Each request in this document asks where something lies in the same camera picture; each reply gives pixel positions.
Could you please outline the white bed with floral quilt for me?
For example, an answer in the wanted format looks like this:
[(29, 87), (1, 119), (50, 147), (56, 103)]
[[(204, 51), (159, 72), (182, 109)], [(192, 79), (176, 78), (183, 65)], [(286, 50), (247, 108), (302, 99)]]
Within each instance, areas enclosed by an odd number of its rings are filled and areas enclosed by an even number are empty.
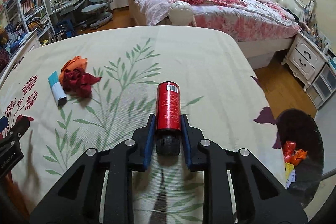
[(253, 69), (290, 48), (314, 3), (302, 0), (128, 0), (139, 26), (210, 28), (231, 36)]

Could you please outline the white crumpled paper scrap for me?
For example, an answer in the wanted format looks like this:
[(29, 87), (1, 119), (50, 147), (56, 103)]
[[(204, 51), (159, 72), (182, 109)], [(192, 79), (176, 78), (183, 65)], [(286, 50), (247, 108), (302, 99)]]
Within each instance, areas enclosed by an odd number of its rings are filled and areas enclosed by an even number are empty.
[(285, 188), (288, 189), (292, 183), (296, 181), (296, 172), (295, 170), (292, 170), (291, 173), (288, 175), (286, 179), (286, 185)]

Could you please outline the red crumpled plastic wrapper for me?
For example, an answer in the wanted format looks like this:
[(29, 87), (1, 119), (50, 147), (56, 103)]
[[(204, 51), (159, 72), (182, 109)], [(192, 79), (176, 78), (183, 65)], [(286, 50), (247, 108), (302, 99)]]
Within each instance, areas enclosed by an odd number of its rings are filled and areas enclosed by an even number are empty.
[(285, 142), (285, 144), (282, 148), (285, 163), (290, 163), (292, 161), (295, 148), (296, 148), (296, 142), (295, 141), (286, 141)]

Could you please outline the white bookshelf with books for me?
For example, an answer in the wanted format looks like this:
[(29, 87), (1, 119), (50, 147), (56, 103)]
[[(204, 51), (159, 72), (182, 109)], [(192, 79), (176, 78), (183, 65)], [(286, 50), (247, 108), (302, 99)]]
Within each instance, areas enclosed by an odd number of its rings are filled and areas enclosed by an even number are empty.
[(45, 0), (3, 0), (3, 16), (7, 31), (21, 35), (36, 31), (43, 46), (55, 33)]

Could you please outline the red can with black cap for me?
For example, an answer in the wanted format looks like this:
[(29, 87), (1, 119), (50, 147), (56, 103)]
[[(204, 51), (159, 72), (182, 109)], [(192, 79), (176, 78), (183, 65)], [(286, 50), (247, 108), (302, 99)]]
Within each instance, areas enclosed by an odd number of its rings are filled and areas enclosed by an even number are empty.
[(166, 81), (157, 88), (157, 155), (178, 156), (181, 134), (181, 103), (178, 84)]

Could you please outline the white and teal small box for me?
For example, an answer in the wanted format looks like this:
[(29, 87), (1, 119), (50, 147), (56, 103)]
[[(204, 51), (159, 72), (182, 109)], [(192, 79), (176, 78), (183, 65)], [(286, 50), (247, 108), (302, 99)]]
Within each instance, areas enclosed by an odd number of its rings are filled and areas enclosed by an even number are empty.
[(52, 95), (56, 102), (57, 107), (62, 107), (67, 102), (67, 95), (59, 82), (57, 71), (54, 71), (48, 78), (48, 82), (52, 91)]

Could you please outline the yellow foam fruit net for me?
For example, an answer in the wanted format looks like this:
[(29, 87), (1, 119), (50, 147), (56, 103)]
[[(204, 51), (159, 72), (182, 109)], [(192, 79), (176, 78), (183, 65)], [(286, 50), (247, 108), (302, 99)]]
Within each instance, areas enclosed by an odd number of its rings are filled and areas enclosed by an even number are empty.
[(289, 175), (292, 173), (294, 168), (295, 168), (295, 166), (292, 163), (290, 163), (290, 162), (285, 163), (285, 178), (286, 179), (289, 178)]

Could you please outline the grey study desk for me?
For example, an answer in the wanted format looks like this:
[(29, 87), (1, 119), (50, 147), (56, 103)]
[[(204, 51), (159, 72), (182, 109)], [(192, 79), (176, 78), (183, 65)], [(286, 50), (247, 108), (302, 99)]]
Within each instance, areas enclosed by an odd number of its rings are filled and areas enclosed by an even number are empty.
[(60, 28), (57, 26), (59, 23), (58, 15), (62, 16), (68, 13), (72, 13), (85, 1), (86, 0), (65, 0), (64, 2), (57, 2), (55, 5), (53, 5), (52, 0), (43, 0), (54, 34), (60, 32)]

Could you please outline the dark red cloth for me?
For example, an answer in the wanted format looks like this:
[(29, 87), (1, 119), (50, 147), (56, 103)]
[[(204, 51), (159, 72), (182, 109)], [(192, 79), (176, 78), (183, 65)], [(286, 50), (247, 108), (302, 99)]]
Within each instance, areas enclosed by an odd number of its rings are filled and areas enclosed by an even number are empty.
[(60, 83), (65, 92), (73, 92), (81, 98), (89, 98), (92, 93), (92, 86), (100, 80), (101, 77), (95, 77), (83, 68), (75, 68), (72, 71), (66, 69)]

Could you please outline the orange plastic bag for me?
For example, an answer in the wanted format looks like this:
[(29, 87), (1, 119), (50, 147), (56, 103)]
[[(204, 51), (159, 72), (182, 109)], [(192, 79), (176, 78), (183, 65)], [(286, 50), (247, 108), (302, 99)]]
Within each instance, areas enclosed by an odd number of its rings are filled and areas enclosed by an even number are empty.
[(298, 166), (300, 162), (306, 159), (306, 157), (307, 157), (307, 151), (299, 149), (295, 151), (294, 155), (291, 158), (290, 163), (292, 163), (294, 166)]

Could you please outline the black lined trash bin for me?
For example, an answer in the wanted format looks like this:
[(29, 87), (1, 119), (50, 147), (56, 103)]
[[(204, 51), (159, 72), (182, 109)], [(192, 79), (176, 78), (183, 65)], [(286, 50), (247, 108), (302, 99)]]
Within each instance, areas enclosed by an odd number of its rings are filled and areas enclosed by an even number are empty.
[(324, 148), (314, 118), (298, 109), (288, 109), (276, 119), (276, 148), (282, 148), (286, 176), (295, 172), (287, 191), (305, 208), (313, 200), (321, 182)]

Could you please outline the clear plastic drawer unit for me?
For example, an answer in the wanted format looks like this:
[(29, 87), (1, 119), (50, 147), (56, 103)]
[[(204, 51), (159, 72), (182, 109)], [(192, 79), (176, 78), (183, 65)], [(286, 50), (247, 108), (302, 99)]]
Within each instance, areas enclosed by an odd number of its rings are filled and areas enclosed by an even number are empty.
[(329, 64), (325, 64), (306, 93), (319, 110), (334, 94), (336, 87), (335, 70)]

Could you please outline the pale blue desk chair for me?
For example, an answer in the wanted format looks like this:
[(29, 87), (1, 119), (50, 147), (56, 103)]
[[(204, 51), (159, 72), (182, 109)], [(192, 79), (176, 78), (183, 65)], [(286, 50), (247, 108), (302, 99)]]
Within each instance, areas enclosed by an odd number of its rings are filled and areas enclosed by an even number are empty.
[(113, 14), (110, 11), (110, 4), (114, 0), (88, 0), (90, 5), (82, 9), (82, 13), (85, 15), (93, 15), (86, 21), (86, 26), (92, 29), (98, 29), (99, 27), (107, 24), (113, 18)]

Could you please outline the white two-drawer nightstand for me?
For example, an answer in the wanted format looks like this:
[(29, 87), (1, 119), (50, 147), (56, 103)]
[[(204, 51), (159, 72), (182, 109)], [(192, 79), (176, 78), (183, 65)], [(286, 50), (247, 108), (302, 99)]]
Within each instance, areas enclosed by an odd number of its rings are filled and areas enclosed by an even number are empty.
[(299, 31), (281, 65), (287, 64), (293, 75), (304, 84), (303, 90), (307, 91), (326, 63), (327, 56)]

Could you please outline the beige floral bedspread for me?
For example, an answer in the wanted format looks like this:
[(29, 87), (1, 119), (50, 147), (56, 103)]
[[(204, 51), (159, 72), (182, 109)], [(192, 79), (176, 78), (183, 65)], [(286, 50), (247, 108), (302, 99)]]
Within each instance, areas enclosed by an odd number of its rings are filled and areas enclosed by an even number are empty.
[[(48, 78), (72, 58), (87, 60), (100, 81), (88, 98), (68, 94), (59, 107)], [(88, 148), (114, 148), (146, 125), (157, 87), (179, 86), (181, 112), (206, 139), (224, 149), (249, 149), (285, 182), (277, 127), (269, 103), (237, 43), (205, 28), (155, 26), (94, 32), (23, 55), (1, 87), (1, 115), (13, 125), (30, 119), (23, 159), (3, 190), (21, 218), (28, 216)]]

